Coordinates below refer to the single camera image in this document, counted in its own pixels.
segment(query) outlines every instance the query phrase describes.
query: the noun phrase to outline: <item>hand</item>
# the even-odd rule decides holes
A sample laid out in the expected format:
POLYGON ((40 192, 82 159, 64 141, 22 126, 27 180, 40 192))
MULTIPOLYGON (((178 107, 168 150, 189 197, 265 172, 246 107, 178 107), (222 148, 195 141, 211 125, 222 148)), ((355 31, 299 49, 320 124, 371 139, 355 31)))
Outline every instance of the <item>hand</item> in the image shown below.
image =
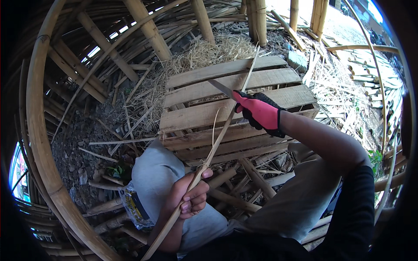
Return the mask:
POLYGON ((242 112, 243 117, 249 120, 251 126, 258 130, 264 128, 268 134, 284 138, 285 134, 279 130, 280 111, 286 109, 278 106, 263 93, 249 95, 234 90, 232 94, 237 100, 235 112, 242 112))
MULTIPOLYGON (((192 172, 176 181, 171 187, 170 194, 166 200, 165 209, 170 213, 174 211, 180 201, 184 201, 180 206, 180 220, 191 218, 206 206, 206 193, 209 191, 209 185, 206 182, 203 180, 199 181, 196 187, 187 192, 187 188, 192 182, 194 175, 195 172, 192 172)), ((202 178, 208 178, 212 175, 212 170, 206 169, 202 173, 202 178)))

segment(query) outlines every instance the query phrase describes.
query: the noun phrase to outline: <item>wooden plank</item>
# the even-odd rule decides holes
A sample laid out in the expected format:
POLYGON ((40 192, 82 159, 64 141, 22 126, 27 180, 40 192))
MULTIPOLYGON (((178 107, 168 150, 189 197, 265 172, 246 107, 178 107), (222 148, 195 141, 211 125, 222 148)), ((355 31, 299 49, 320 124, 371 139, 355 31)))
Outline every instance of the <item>wooden plank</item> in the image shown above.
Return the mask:
MULTIPOLYGON (((226 161, 230 161, 230 160, 236 160, 236 159, 243 158, 243 157, 252 157, 252 156, 255 156, 255 155, 261 155, 261 154, 264 154, 264 153, 269 153, 269 152, 278 151, 278 150, 285 151, 287 149, 287 146, 288 146, 289 143, 290 143, 290 141, 286 141, 286 142, 283 142, 283 143, 280 143, 280 144, 275 144, 275 145, 271 145, 271 146, 267 146, 267 147, 262 147, 262 148, 252 149, 252 150, 246 150, 246 151, 243 151, 243 152, 236 152, 236 153, 231 153, 231 154, 228 154, 228 155, 213 157, 211 164, 226 162, 226 161)), ((197 166, 200 166, 202 164, 202 161, 201 160, 194 160, 194 161, 186 161, 186 163, 189 166, 197 167, 197 166)))
MULTIPOLYGON (((314 94, 305 85, 270 90, 263 93, 286 109, 316 103, 314 94)), ((234 106, 234 100, 226 99, 164 112, 161 115, 160 132, 170 133, 184 129, 211 126, 214 123, 215 115, 219 108, 216 123, 223 123, 228 118, 229 112, 234 106)), ((242 113, 235 114, 233 119, 240 118, 242 118, 242 113)))
MULTIPOLYGON (((178 88, 209 79, 245 73, 250 70, 252 58, 228 63, 217 64, 200 68, 172 76, 166 84, 166 88, 178 88)), ((257 59, 253 71, 282 68, 286 61, 279 56, 264 56, 257 59)))
MULTIPOLYGON (((305 111, 295 112, 297 114, 303 115, 308 118, 315 118, 316 114, 319 112, 319 108, 309 109, 305 111)), ((215 128, 214 136, 217 137, 221 131, 222 127, 215 128)), ((225 134, 222 139, 223 142, 233 141, 237 139, 245 139, 253 136, 266 134, 265 130, 256 130, 254 127, 248 124, 248 122, 238 123, 231 125, 228 128, 228 132, 225 134)), ((206 146, 212 144, 212 129, 207 129, 200 132, 192 132, 185 136, 176 136, 170 138, 160 137, 160 141, 163 143, 164 147, 169 150, 183 150, 187 148, 195 148, 200 146, 206 146)))
MULTIPOLYGON (((242 82, 244 81, 246 75, 246 73, 241 73, 237 75, 226 76, 218 78, 217 81, 227 87, 231 87, 234 90, 239 90, 241 89, 242 82)), ((273 86, 277 84, 301 82, 301 78, 292 68, 257 71, 251 74, 251 78, 248 81, 247 90, 273 86)), ((167 93, 166 100, 164 102, 164 108, 169 108, 170 106, 180 103, 213 97, 220 94, 222 94, 220 90, 212 86, 209 82, 204 81, 167 93)))
MULTIPOLYGON (((232 142, 224 142, 219 145, 218 149, 216 150, 215 156, 240 150, 257 148, 260 146, 267 146, 288 139, 291 138, 289 136, 286 136, 285 138, 279 138, 272 137, 269 134, 263 134, 246 139, 239 139, 232 142)), ((174 155, 176 155, 176 157, 178 157, 181 160, 196 160, 206 157, 211 149, 212 146, 207 146, 195 150, 179 150, 176 153, 174 153, 174 155)))

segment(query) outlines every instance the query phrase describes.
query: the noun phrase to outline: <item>forearm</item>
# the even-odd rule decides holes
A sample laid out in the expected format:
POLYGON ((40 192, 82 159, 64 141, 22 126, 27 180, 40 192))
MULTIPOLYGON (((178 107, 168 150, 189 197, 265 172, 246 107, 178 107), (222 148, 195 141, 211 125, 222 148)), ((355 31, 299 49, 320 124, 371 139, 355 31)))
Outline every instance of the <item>forearm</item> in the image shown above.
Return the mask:
MULTIPOLYGON (((162 229, 164 228, 165 224, 167 223, 173 211, 170 212, 170 210, 166 210, 166 209, 161 210, 158 220, 154 226, 154 229, 150 233, 150 237, 147 242, 149 246, 154 242, 158 234, 162 231, 162 229)), ((165 239, 159 246, 158 250, 167 252, 167 253, 178 252, 178 249, 180 248, 180 243, 181 243, 183 224, 184 224, 184 220, 181 220, 181 219, 178 219, 176 223, 174 223, 173 227, 171 228, 170 232, 167 234, 167 236, 165 237, 165 239)))
POLYGON ((313 119, 281 111, 280 130, 345 173, 357 166, 370 166, 370 160, 358 141, 313 119))

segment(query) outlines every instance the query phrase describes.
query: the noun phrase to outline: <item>black sleeve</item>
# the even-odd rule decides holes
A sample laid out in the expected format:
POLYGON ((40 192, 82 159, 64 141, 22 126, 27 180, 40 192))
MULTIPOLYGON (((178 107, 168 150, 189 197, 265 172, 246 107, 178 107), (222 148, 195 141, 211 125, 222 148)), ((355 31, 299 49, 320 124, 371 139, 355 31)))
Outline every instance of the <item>black sleeve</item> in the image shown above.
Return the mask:
MULTIPOLYGON (((138 253, 138 257, 136 258, 136 260, 140 261, 142 259, 142 257, 145 256, 145 253, 147 253, 149 248, 150 248, 150 246, 148 246, 148 245, 145 245, 145 246, 141 247, 140 252, 138 253)), ((149 261, 177 261, 177 254, 166 253, 166 252, 162 252, 162 251, 157 250, 152 255, 152 257, 148 260, 149 261)))
POLYGON ((365 257, 373 235, 374 192, 370 167, 358 167, 347 175, 325 239, 311 252, 316 260, 365 257))

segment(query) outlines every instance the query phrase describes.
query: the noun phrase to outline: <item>hay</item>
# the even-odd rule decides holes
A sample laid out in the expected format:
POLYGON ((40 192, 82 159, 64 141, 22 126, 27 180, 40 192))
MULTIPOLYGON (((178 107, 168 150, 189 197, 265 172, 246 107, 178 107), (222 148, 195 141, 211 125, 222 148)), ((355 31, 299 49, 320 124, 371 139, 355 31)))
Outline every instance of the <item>hay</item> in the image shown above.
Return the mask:
POLYGON ((135 138, 141 138, 141 132, 158 133, 166 93, 165 85, 171 76, 220 63, 253 58, 255 55, 255 48, 247 38, 215 34, 215 42, 213 45, 204 40, 192 40, 188 49, 173 55, 170 60, 161 63, 157 70, 147 75, 127 104, 129 115, 135 121, 155 105, 150 116, 134 131, 135 138))

